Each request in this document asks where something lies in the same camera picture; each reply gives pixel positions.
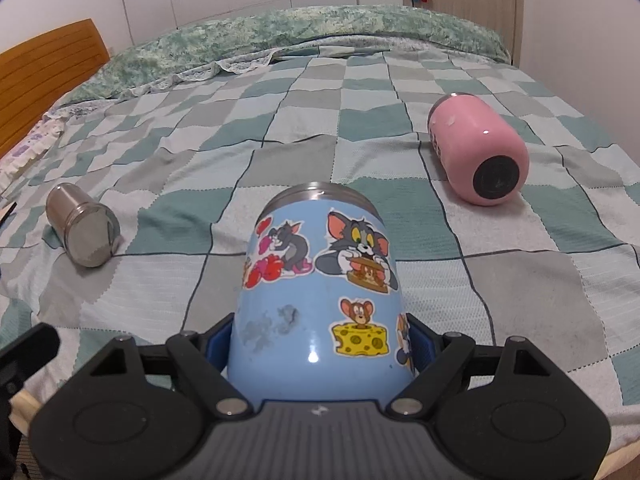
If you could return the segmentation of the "blue cartoon sticker cup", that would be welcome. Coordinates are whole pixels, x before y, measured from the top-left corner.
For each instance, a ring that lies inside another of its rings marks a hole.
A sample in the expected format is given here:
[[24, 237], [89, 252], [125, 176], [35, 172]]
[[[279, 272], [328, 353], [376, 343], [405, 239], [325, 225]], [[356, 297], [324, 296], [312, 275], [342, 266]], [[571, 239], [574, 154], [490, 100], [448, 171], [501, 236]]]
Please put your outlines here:
[[248, 244], [227, 375], [267, 401], [384, 405], [413, 378], [392, 243], [370, 202], [309, 182], [274, 196]]

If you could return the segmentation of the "stainless steel cup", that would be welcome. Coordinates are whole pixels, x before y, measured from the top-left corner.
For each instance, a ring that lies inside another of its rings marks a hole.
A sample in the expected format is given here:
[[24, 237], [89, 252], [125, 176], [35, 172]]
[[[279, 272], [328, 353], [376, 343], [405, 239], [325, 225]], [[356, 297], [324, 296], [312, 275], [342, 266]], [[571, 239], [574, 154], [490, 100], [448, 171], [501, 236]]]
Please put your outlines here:
[[46, 200], [46, 214], [66, 254], [76, 266], [103, 266], [116, 252], [120, 224], [110, 207], [73, 183], [58, 184]]

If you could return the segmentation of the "pink cup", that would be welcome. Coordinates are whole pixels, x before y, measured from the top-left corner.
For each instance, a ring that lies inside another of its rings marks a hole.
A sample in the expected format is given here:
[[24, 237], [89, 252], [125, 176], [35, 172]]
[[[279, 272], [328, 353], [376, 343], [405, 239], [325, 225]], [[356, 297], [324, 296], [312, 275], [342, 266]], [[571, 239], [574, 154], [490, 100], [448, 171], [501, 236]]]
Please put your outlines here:
[[427, 133], [450, 186], [462, 200], [492, 207], [520, 192], [529, 172], [525, 142], [479, 96], [443, 96], [428, 113]]

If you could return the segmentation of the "pink book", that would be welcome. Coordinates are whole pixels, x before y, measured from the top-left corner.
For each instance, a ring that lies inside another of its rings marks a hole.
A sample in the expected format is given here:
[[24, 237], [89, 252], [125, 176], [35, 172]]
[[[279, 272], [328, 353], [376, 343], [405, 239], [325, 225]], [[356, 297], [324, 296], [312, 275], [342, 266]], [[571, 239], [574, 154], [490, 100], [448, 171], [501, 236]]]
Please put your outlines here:
[[6, 204], [6, 206], [4, 206], [0, 210], [0, 226], [2, 226], [3, 222], [5, 222], [7, 218], [9, 218], [9, 215], [12, 214], [15, 207], [16, 207], [16, 203], [12, 202], [12, 203]]

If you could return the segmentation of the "floral ruffled pillow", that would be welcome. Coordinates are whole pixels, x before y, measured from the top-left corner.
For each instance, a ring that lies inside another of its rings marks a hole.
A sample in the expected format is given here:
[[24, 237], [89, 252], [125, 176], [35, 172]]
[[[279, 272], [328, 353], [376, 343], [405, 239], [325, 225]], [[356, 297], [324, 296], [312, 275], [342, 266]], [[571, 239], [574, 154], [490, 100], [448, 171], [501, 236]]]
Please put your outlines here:
[[52, 148], [64, 132], [66, 119], [61, 116], [43, 116], [23, 140], [8, 154], [1, 157], [0, 188], [6, 189], [37, 159]]

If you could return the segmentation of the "orange wooden headboard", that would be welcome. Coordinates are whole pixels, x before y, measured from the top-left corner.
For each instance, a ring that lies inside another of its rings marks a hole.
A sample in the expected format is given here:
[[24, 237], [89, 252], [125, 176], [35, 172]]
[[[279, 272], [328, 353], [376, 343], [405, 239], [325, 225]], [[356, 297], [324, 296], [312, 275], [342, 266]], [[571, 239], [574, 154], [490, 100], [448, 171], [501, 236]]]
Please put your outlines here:
[[3, 52], [1, 154], [15, 148], [54, 102], [87, 81], [109, 60], [90, 18], [52, 29]]

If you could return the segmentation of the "green floral quilt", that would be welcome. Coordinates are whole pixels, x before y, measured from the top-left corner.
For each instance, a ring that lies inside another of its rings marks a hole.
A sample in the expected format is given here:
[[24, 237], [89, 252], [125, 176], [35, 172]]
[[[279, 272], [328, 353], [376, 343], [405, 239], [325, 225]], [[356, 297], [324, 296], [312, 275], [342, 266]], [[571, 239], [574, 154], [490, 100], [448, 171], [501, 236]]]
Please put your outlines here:
[[238, 56], [350, 36], [426, 41], [497, 62], [511, 61], [498, 32], [450, 14], [391, 4], [305, 6], [208, 20], [138, 44], [116, 54], [58, 105], [141, 96], [180, 79], [206, 79], [216, 74], [219, 63]]

